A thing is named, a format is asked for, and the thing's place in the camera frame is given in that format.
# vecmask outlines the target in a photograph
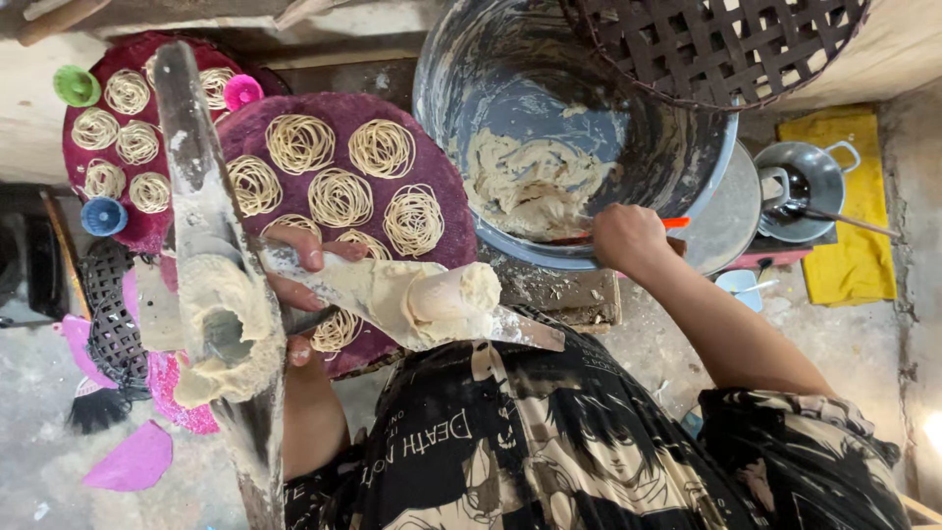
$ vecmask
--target cooking pot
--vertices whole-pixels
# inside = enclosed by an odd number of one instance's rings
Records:
[[[853,164],[842,168],[831,152],[843,147],[853,155]],[[785,206],[786,202],[839,213],[844,207],[844,175],[860,165],[860,155],[846,141],[821,149],[804,141],[782,141],[763,149],[755,166],[763,180],[774,179],[782,187],[779,197],[763,197],[758,231],[763,236],[792,243],[824,235],[834,221],[806,216]]]

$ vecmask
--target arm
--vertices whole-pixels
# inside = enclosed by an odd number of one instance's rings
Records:
[[[266,237],[290,243],[298,251],[300,265],[311,272],[324,267],[324,250],[349,261],[366,255],[366,246],[362,243],[321,245],[314,234],[300,228],[275,225],[266,232]],[[313,292],[297,282],[274,274],[268,275],[268,282],[285,304],[307,311],[324,307]],[[285,481],[326,465],[350,445],[344,409],[308,339],[289,337],[287,354],[282,439]]]
[[[794,344],[674,252],[654,210],[611,205],[593,233],[599,260],[664,306],[717,387],[835,395]]]

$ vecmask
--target person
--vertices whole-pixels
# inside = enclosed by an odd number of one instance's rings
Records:
[[[323,266],[317,240],[275,227]],[[890,469],[898,447],[841,399],[795,346],[679,257],[658,215],[613,205],[594,219],[598,259],[660,302],[716,385],[689,436],[608,351],[488,340],[401,360],[368,436],[308,341],[292,337],[284,402],[288,528],[906,528]],[[357,259],[357,245],[323,250]],[[288,303],[320,307],[282,278]]]

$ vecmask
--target purple round tray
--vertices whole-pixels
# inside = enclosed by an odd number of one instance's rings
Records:
[[[160,118],[157,116],[157,96],[153,87],[148,85],[151,90],[151,99],[147,106],[141,112],[134,115],[121,114],[107,103],[105,100],[105,85],[111,75],[123,68],[133,70],[144,75],[141,68],[147,59],[150,58],[157,48],[170,41],[184,41],[193,49],[193,55],[196,58],[196,65],[200,70],[207,68],[229,67],[236,74],[250,74],[255,76],[256,80],[262,84],[265,93],[283,93],[277,76],[267,71],[255,70],[249,67],[248,71],[243,70],[234,60],[227,57],[219,51],[215,45],[208,41],[183,37],[161,31],[145,31],[119,39],[105,52],[101,58],[89,70],[92,75],[98,79],[102,86],[102,97],[94,106],[108,111],[118,120],[118,124],[125,126],[131,120],[139,120],[148,124],[160,124]],[[160,144],[160,152],[157,157],[146,164],[130,165],[125,164],[112,143],[105,149],[90,151],[82,149],[72,141],[72,127],[75,119],[87,108],[68,107],[65,111],[65,121],[62,124],[62,154],[65,157],[65,167],[69,174],[69,182],[73,190],[78,194],[82,202],[88,198],[84,193],[78,190],[79,186],[85,185],[85,172],[79,171],[79,168],[88,167],[89,161],[93,158],[104,158],[115,164],[124,171],[127,178],[124,192],[119,202],[127,210],[127,225],[121,232],[111,236],[114,240],[127,245],[133,252],[144,252],[148,254],[159,254],[160,247],[163,245],[167,229],[173,222],[172,207],[157,213],[144,213],[138,210],[131,203],[128,195],[131,180],[139,174],[147,172],[157,172],[171,178],[167,170],[167,157],[164,154],[164,135],[157,133],[157,141]],[[210,116],[213,119],[218,118],[225,110],[210,110]]]
[[[461,267],[476,259],[474,225],[458,170],[412,116],[393,104],[368,94],[321,92],[268,97],[248,104],[219,123],[219,141],[226,161],[241,155],[260,157],[278,175],[284,190],[284,200],[275,211],[246,217],[243,220],[243,225],[249,233],[258,235],[268,223],[286,213],[311,217],[307,188],[317,172],[298,176],[287,174],[275,165],[268,155],[265,129],[272,119],[281,114],[315,116],[333,129],[336,146],[333,151],[333,163],[329,167],[341,168],[362,176],[373,191],[373,217],[366,224],[354,228],[382,241],[392,253],[393,259],[434,261],[449,269]],[[365,176],[349,161],[347,142],[350,135],[361,124],[376,119],[396,122],[409,129],[415,138],[415,164],[402,178],[387,180]],[[434,250],[415,259],[400,256],[393,249],[382,231],[382,214],[396,190],[407,184],[419,183],[428,184],[435,190],[435,197],[445,218],[445,234]],[[349,227],[330,228],[322,225],[319,225],[319,228],[325,241],[333,241],[349,230]],[[327,374],[336,378],[360,371],[397,350],[395,342],[372,325],[364,323],[360,336],[343,348],[334,360],[325,363]]]

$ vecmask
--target black hair illustration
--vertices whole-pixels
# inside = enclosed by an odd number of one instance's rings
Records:
[[[546,398],[546,420],[557,425],[560,435],[576,452],[580,466],[598,477],[610,476],[601,462],[589,451],[586,434],[609,448],[616,444],[637,445],[642,464],[629,480],[637,485],[644,474],[654,469],[658,456],[656,446],[648,437],[636,438],[632,432],[644,432],[635,412],[621,400],[597,389],[555,389]]]

